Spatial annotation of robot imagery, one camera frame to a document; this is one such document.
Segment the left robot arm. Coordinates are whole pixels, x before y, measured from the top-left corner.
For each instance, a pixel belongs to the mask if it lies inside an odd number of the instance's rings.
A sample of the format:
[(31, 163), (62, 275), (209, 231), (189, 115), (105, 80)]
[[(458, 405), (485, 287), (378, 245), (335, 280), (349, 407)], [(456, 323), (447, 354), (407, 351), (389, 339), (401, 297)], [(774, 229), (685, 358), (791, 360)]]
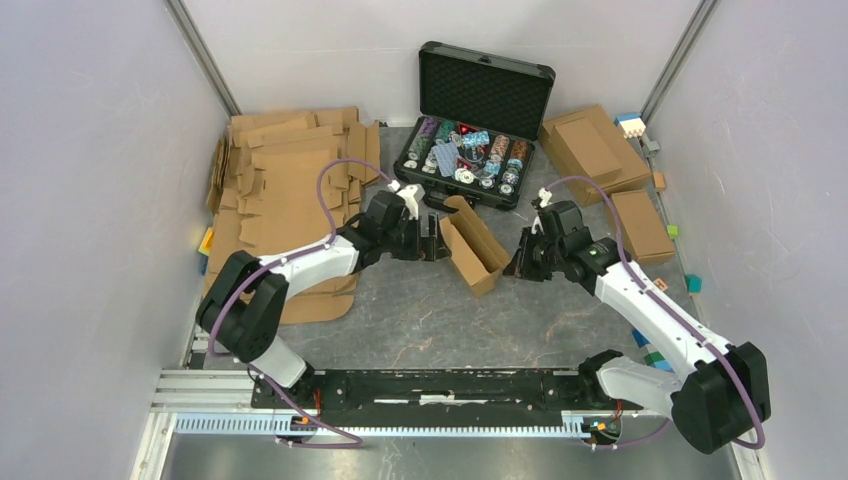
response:
[(209, 335), (212, 353), (222, 346), (239, 362), (256, 368), (290, 407), (314, 394), (310, 365), (277, 333), (288, 300), (337, 277), (356, 274), (385, 254), (403, 261), (436, 261), (448, 256), (436, 214), (422, 234), (421, 190), (408, 185), (380, 191), (365, 211), (327, 237), (288, 252), (256, 257), (232, 253), (200, 301), (196, 324)]

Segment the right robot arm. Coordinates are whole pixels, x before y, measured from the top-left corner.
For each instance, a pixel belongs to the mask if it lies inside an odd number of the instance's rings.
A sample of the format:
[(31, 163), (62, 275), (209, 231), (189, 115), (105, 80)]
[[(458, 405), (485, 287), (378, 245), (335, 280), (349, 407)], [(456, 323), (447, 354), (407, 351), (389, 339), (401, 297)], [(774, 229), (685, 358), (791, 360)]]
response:
[(542, 282), (561, 274), (611, 307), (668, 362), (662, 370), (607, 350), (579, 367), (577, 392), (591, 408), (612, 400), (662, 415), (696, 450), (735, 443), (760, 449), (771, 415), (767, 362), (750, 342), (734, 345), (661, 291), (614, 239), (594, 239), (571, 201), (537, 198), (507, 276)]

